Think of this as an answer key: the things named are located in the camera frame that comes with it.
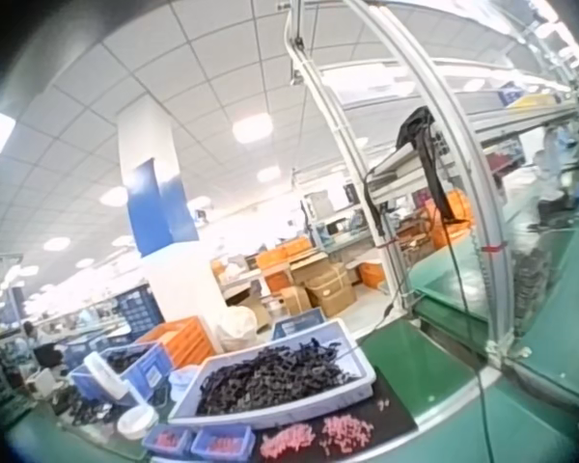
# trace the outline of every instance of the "white container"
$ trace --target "white container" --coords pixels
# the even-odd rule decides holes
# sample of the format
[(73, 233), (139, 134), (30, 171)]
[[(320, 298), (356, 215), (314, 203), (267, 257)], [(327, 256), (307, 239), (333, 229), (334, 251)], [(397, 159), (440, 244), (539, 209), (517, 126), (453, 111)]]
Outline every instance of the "white container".
[[(196, 416), (202, 395), (200, 387), (209, 374), (221, 367), (253, 359), (265, 347), (286, 345), (292, 349), (297, 349), (300, 347), (301, 342), (304, 344), (309, 342), (311, 338), (317, 339), (322, 345), (338, 342), (340, 344), (338, 347), (340, 360), (337, 365), (343, 371), (356, 376), (358, 379), (330, 391), (274, 407), (227, 415)], [(191, 382), (182, 400), (176, 404), (170, 413), (168, 422), (194, 429), (220, 424), (245, 424), (252, 426), (254, 429), (266, 429), (293, 422), (304, 422), (311, 418), (336, 412), (373, 395), (372, 383), (375, 381), (375, 371), (362, 349), (358, 347), (345, 355), (347, 351), (355, 347), (356, 341), (351, 337), (343, 322), (335, 319), (264, 345), (240, 352), (210, 357), (200, 366), (198, 375)]]
[(158, 414), (150, 405), (137, 405), (126, 410), (118, 420), (118, 432), (129, 441), (143, 439), (158, 423)]
[(197, 371), (200, 369), (199, 365), (187, 365), (184, 368), (176, 369), (170, 373), (170, 384), (172, 385), (172, 391), (170, 392), (170, 398), (174, 402), (178, 402), (189, 385), (193, 382), (193, 379), (197, 376)]

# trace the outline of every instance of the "white tray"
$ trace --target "white tray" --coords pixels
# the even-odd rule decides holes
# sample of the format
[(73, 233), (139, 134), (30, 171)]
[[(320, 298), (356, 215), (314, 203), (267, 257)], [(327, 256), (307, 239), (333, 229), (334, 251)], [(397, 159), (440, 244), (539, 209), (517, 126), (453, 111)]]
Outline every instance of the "white tray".
[[(358, 379), (330, 391), (274, 407), (228, 415), (195, 415), (202, 394), (200, 386), (212, 372), (221, 367), (253, 359), (265, 347), (286, 345), (292, 349), (297, 349), (300, 347), (301, 342), (304, 344), (309, 342), (311, 338), (317, 339), (322, 345), (339, 342), (341, 344), (338, 347), (338, 357), (341, 358), (338, 362), (339, 367)], [(186, 390), (184, 397), (170, 413), (168, 422), (170, 424), (188, 426), (192, 429), (222, 424), (246, 424), (254, 429), (266, 429), (293, 422), (304, 422), (348, 407), (371, 397), (373, 395), (372, 383), (375, 381), (375, 371), (360, 347), (345, 355), (348, 350), (353, 349), (355, 346), (356, 341), (351, 337), (344, 323), (339, 319), (335, 319), (264, 345), (210, 357), (202, 364), (198, 375)]]

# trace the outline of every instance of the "white bag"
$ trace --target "white bag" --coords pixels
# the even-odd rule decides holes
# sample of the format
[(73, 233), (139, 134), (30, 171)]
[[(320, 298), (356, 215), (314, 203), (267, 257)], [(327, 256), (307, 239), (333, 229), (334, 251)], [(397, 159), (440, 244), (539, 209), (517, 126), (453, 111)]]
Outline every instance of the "white bag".
[(228, 307), (216, 327), (216, 336), (226, 352), (246, 349), (258, 340), (258, 320), (248, 307)]

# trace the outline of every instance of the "black mat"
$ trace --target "black mat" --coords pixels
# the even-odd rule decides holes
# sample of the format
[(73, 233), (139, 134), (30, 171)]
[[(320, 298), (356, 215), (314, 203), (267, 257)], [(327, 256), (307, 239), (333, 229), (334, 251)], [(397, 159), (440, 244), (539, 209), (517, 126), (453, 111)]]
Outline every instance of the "black mat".
[[(330, 456), (326, 456), (323, 448), (319, 445), (319, 441), (323, 439), (321, 430), (324, 426), (323, 420), (326, 417), (350, 414), (354, 418), (363, 420), (364, 422), (369, 422), (374, 426), (371, 441), (364, 448), (357, 449), (355, 453), (359, 453), (367, 449), (372, 449), (373, 447), (377, 447), (381, 444), (384, 444), (385, 442), (396, 439), (403, 434), (415, 430), (417, 426), (414, 422), (414, 419), (409, 414), (400, 399), (397, 397), (395, 391), (393, 391), (384, 376), (377, 368), (375, 369), (375, 373), (377, 374), (377, 379), (373, 383), (373, 395), (370, 398), (355, 403), (354, 405), (351, 405), (343, 410), (338, 410), (337, 412), (331, 413), (329, 415), (324, 415), (323, 417), (314, 418), (304, 422), (311, 425), (313, 431), (316, 433), (316, 439), (313, 441), (310, 447), (302, 449), (298, 452), (292, 449), (288, 449), (274, 460), (275, 463), (338, 461), (341, 458), (349, 457), (351, 454), (341, 453), (337, 446), (331, 446), (329, 448)], [(389, 406), (380, 412), (377, 406), (377, 402), (379, 400), (386, 399), (389, 401)], [(256, 444), (253, 448), (253, 454), (251, 455), (251, 458), (249, 458), (249, 461), (272, 461), (271, 459), (263, 458), (260, 454), (262, 436), (265, 434), (268, 437), (272, 437), (282, 429), (283, 427), (279, 429), (265, 429), (256, 431)]]

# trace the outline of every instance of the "person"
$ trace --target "person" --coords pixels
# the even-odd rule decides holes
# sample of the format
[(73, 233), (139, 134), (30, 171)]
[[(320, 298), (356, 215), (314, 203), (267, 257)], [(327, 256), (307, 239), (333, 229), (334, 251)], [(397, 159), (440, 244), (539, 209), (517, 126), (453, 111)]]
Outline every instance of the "person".
[(30, 320), (23, 323), (23, 331), (28, 337), (33, 348), (40, 347), (51, 342), (49, 336), (39, 330)]

